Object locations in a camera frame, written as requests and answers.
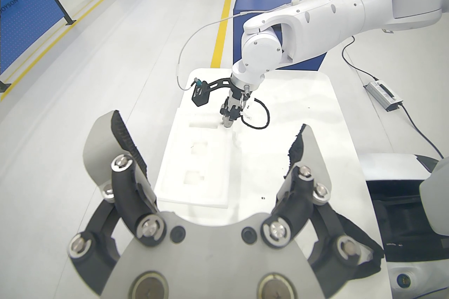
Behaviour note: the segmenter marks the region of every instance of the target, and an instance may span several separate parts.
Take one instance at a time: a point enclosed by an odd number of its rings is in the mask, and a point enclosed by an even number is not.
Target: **white robotic arm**
[[[252,92],[270,70],[319,56],[352,35],[422,28],[447,11],[449,0],[304,0],[266,12],[243,26],[242,59],[232,67],[231,83]],[[282,46],[271,28],[278,24]]]

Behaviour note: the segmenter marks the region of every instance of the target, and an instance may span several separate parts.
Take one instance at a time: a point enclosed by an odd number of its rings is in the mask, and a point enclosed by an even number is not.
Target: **white foam tray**
[[[227,208],[232,131],[219,113],[178,108],[154,191],[158,201]]]

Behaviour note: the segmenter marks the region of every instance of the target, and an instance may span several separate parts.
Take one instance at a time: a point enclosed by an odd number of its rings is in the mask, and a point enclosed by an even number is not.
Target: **black cable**
[[[371,76],[375,81],[378,81],[379,79],[377,79],[375,76],[373,76],[372,74],[370,74],[370,73],[368,73],[368,72],[366,72],[366,71],[364,71],[364,70],[361,70],[361,69],[359,69],[359,68],[356,68],[354,65],[350,64],[350,63],[348,62],[348,60],[345,59],[345,57],[344,57],[344,51],[345,51],[346,47],[351,46],[351,45],[356,41],[356,38],[355,38],[354,36],[352,36],[352,37],[353,37],[353,41],[352,41],[351,43],[348,43],[345,47],[343,47],[343,50],[341,51],[341,57],[343,57],[343,60],[344,60],[350,67],[353,67],[355,70],[359,70],[359,71],[362,72],[362,73],[368,74],[368,75]],[[416,129],[416,131],[422,136],[423,139],[425,139],[425,140],[430,144],[430,146],[432,146],[432,147],[435,149],[435,151],[438,153],[438,155],[441,156],[441,158],[443,159],[444,156],[442,155],[442,153],[440,152],[440,150],[438,150],[438,148],[433,144],[433,142],[432,142],[431,140],[429,140],[429,139],[428,139],[428,138],[427,138],[427,137],[426,137],[426,136],[425,136],[425,135],[418,129],[418,127],[414,124],[412,118],[411,118],[410,115],[409,115],[409,112],[407,111],[406,107],[402,104],[402,102],[400,102],[399,105],[401,105],[402,108],[404,109],[404,111],[406,112],[406,115],[408,116],[408,118],[409,118],[409,120],[410,120],[410,123],[411,123],[412,126]]]
[[[418,129],[418,127],[414,124],[414,122],[413,122],[413,120],[412,120],[412,118],[410,117],[410,114],[409,114],[409,112],[407,111],[407,109],[406,109],[406,107],[404,106],[404,104],[402,103],[402,102],[400,102],[399,103],[399,105],[401,105],[402,106],[402,108],[403,108],[403,110],[406,112],[406,115],[408,116],[408,118],[409,118],[409,120],[410,120],[410,123],[412,124],[412,126],[416,129],[416,131],[422,136],[422,138],[423,139],[425,139],[429,144],[430,144],[430,146],[432,146],[434,149],[435,149],[435,151],[438,153],[438,155],[439,156],[441,156],[441,158],[443,159],[444,158],[444,156],[443,156],[443,154],[440,152],[440,150],[438,150],[438,147],[436,147],[434,144],[433,144],[433,142],[431,141],[431,140],[429,140],[419,129]]]
[[[251,124],[248,124],[247,122],[245,122],[243,115],[240,115],[240,118],[242,118],[242,122],[243,124],[245,124],[246,126],[249,126],[252,129],[265,129],[268,127],[268,124],[270,124],[270,112],[268,111],[268,108],[265,106],[265,104],[263,102],[261,102],[258,99],[254,99],[255,102],[259,103],[260,105],[262,105],[262,107],[265,109],[265,111],[267,112],[267,124],[265,124],[263,127],[254,127]]]
[[[433,293],[437,293],[438,291],[443,291],[443,290],[446,290],[446,289],[448,289],[448,288],[449,288],[449,286],[448,286],[448,287],[443,287],[443,288],[438,289],[438,290],[433,290],[433,291],[430,291],[430,292],[428,292],[428,293],[425,293],[425,294],[422,294],[422,295],[415,296],[413,299],[422,298],[423,296],[430,295],[430,294],[433,294]]]
[[[351,43],[348,43],[345,47],[343,47],[343,50],[341,51],[341,57],[343,57],[343,60],[350,66],[350,67],[353,67],[355,70],[359,70],[360,72],[362,72],[362,73],[365,73],[365,74],[368,74],[369,76],[371,76],[375,81],[378,81],[379,79],[377,79],[375,76],[373,76],[372,74],[370,74],[370,73],[368,73],[368,72],[366,72],[366,71],[364,71],[364,70],[361,70],[361,69],[359,69],[359,68],[356,68],[354,65],[352,65],[348,60],[346,60],[346,58],[345,58],[345,56],[344,56],[344,50],[345,50],[345,48],[346,47],[348,47],[348,46],[351,46],[355,41],[356,41],[356,38],[354,37],[354,36],[352,36],[353,37],[353,41],[351,42]]]

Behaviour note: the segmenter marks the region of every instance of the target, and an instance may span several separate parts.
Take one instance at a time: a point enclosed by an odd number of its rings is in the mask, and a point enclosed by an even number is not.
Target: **screw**
[[[72,246],[70,249],[75,253],[80,253],[86,247],[86,241],[80,236],[74,242],[72,242]]]
[[[357,251],[356,245],[351,240],[348,240],[348,241],[344,242],[342,244],[341,248],[349,256],[354,256],[356,254],[356,251]]]
[[[128,158],[125,155],[123,155],[120,159],[117,159],[115,161],[115,165],[118,166],[119,168],[125,167],[126,164],[128,164]]]
[[[305,165],[301,166],[300,174],[301,174],[301,176],[304,176],[304,177],[310,177],[311,176],[310,168]]]
[[[327,189],[321,185],[321,183],[316,184],[315,192],[318,196],[324,198],[327,195]]]
[[[279,240],[282,237],[285,237],[286,231],[285,227],[281,225],[279,222],[273,222],[270,225],[270,235],[271,237]]]
[[[148,220],[144,222],[142,225],[142,233],[145,237],[154,236],[154,234],[158,231],[159,224],[155,222],[149,222]]]

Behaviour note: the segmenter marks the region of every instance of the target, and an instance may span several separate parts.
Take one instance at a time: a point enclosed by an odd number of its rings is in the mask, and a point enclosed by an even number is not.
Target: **power adapter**
[[[384,81],[372,81],[364,87],[386,111],[396,110],[402,103],[402,99]]]

